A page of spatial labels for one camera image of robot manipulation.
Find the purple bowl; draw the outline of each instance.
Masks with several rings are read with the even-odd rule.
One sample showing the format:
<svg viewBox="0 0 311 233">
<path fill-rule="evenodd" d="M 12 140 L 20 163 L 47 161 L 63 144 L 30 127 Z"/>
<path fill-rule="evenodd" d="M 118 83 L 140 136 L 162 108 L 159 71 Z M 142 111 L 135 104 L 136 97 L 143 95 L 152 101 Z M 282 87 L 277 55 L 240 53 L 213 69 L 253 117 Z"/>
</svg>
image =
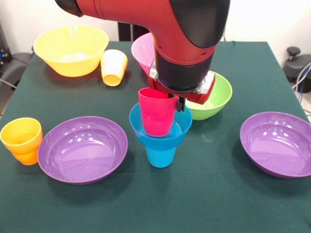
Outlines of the purple bowl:
<svg viewBox="0 0 311 233">
<path fill-rule="evenodd" d="M 311 125 L 286 113 L 265 112 L 242 125 L 242 145 L 253 163 L 279 178 L 311 175 Z"/>
<path fill-rule="evenodd" d="M 53 128 L 38 150 L 38 163 L 50 177 L 90 184 L 113 172 L 125 158 L 127 137 L 115 122 L 96 116 L 65 121 Z"/>
</svg>

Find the white wall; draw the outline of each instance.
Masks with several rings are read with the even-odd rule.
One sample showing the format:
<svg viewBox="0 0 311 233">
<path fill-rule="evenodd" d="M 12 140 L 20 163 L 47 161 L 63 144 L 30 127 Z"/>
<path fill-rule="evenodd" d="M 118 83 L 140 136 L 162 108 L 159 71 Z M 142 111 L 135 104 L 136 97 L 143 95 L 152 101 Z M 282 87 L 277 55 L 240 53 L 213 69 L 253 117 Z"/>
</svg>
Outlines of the white wall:
<svg viewBox="0 0 311 233">
<path fill-rule="evenodd" d="M 0 0 L 0 22 L 13 53 L 30 51 L 39 34 L 71 23 L 97 26 L 118 40 L 116 22 L 72 16 L 54 0 Z M 311 53 L 311 0 L 231 0 L 225 35 L 228 41 L 268 41 L 281 64 L 288 46 Z"/>
<path fill-rule="evenodd" d="M 119 40 L 116 22 L 73 16 L 59 8 L 54 0 L 0 0 L 0 23 L 11 53 L 31 52 L 38 35 L 68 24 L 93 25 L 103 29 L 109 40 Z"/>
<path fill-rule="evenodd" d="M 289 46 L 311 53 L 311 0 L 231 0 L 225 35 L 268 41 L 280 64 Z"/>
</svg>

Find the yellow cup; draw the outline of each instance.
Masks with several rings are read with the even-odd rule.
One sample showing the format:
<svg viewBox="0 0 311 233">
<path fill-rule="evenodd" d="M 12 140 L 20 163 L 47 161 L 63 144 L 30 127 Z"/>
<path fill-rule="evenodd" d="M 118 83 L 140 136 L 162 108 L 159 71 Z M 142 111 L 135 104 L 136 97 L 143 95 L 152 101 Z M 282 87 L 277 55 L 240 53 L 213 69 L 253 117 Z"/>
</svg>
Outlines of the yellow cup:
<svg viewBox="0 0 311 233">
<path fill-rule="evenodd" d="M 119 50 L 107 50 L 101 59 L 103 82 L 108 86 L 121 83 L 127 67 L 127 56 Z"/>
<path fill-rule="evenodd" d="M 42 129 L 36 119 L 23 117 L 12 120 L 1 130 L 0 140 L 22 164 L 33 165 L 38 162 Z"/>
</svg>

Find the yellow bowl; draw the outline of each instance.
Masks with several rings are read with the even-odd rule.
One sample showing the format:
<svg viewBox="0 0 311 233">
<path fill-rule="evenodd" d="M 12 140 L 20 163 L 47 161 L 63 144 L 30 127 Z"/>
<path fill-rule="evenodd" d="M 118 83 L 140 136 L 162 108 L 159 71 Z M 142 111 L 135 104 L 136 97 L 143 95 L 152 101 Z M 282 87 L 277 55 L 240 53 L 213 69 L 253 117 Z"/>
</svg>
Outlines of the yellow bowl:
<svg viewBox="0 0 311 233">
<path fill-rule="evenodd" d="M 69 25 L 40 35 L 34 51 L 60 75 L 79 77 L 96 69 L 108 42 L 108 35 L 98 28 Z"/>
</svg>

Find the green tablecloth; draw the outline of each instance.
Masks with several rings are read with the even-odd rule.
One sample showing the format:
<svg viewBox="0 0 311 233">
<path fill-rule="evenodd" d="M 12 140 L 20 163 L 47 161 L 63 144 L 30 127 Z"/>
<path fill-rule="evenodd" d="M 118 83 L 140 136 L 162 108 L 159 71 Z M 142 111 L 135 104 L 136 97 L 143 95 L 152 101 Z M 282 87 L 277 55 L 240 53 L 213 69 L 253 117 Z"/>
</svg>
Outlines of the green tablecloth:
<svg viewBox="0 0 311 233">
<path fill-rule="evenodd" d="M 34 57 L 0 120 L 38 119 L 46 134 L 73 117 L 101 116 L 124 128 L 128 153 L 103 181 L 73 186 L 23 166 L 0 145 L 1 233 L 303 233 L 311 228 L 311 179 L 266 175 L 248 159 L 242 123 L 262 111 L 307 119 L 267 43 L 220 43 L 211 70 L 232 84 L 233 97 L 216 116 L 194 121 L 167 168 L 149 165 L 128 121 L 147 78 L 131 44 L 109 48 L 129 58 L 118 87 L 97 69 L 64 78 Z"/>
</svg>

